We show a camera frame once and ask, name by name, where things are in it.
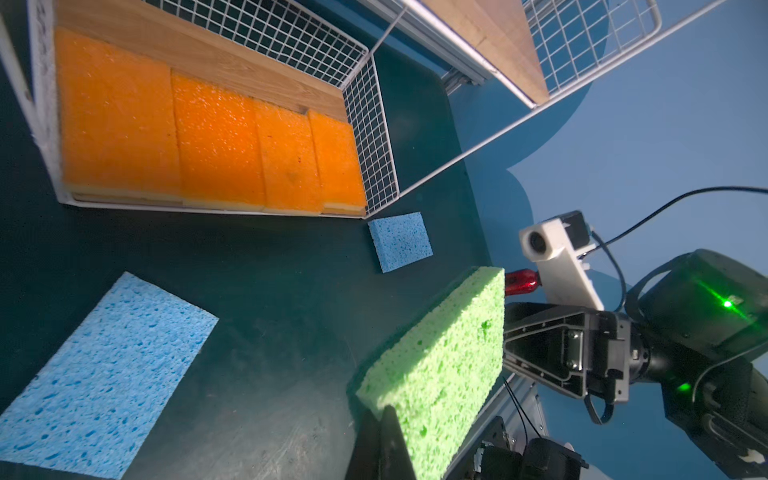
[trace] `green sponge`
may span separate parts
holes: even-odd
[[[368,370],[357,396],[392,405],[418,480],[439,480],[502,370],[504,270],[478,268]]]

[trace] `metal rack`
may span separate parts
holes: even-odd
[[[527,0],[523,7],[550,93],[550,99],[543,104],[533,102],[419,0],[400,0],[402,10],[370,50],[293,0],[145,1],[342,90],[366,190],[364,218],[369,218],[726,0],[710,3],[665,31],[661,31],[661,14],[656,0]],[[486,68],[531,111],[400,190],[373,54],[406,12],[429,24],[446,41]],[[53,0],[28,0],[28,16],[34,95],[29,92],[1,18],[0,60],[8,72],[60,202],[79,207],[129,210],[267,214],[75,200],[61,179]]]

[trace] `wooden board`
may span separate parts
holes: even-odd
[[[57,24],[237,93],[347,121],[341,90],[141,0],[57,0]]]
[[[519,0],[421,0],[537,104],[547,85]]]

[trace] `sponge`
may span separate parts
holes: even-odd
[[[0,416],[0,460],[122,477],[217,321],[123,273]]]
[[[55,35],[68,188],[180,202],[170,68],[65,28]]]
[[[366,189],[352,125],[310,110],[325,214],[365,215]]]
[[[266,211],[275,214],[320,215],[323,195],[312,145],[310,120],[253,101],[266,187]]]
[[[419,212],[379,218],[368,223],[382,272],[432,256],[424,219]]]
[[[184,205],[262,210],[264,178],[253,101],[177,72],[171,82]]]
[[[478,268],[384,352],[357,391],[392,405],[418,480],[439,480],[502,370],[504,270]]]

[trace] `orange sponge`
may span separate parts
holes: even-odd
[[[306,115],[262,101],[256,108],[266,210],[292,215],[319,215],[323,195]]]
[[[352,126],[311,110],[309,118],[323,186],[323,212],[365,215],[366,190]]]
[[[174,72],[184,204],[262,210],[264,179],[253,101]]]
[[[55,40],[70,190],[180,201],[169,67],[64,28]]]

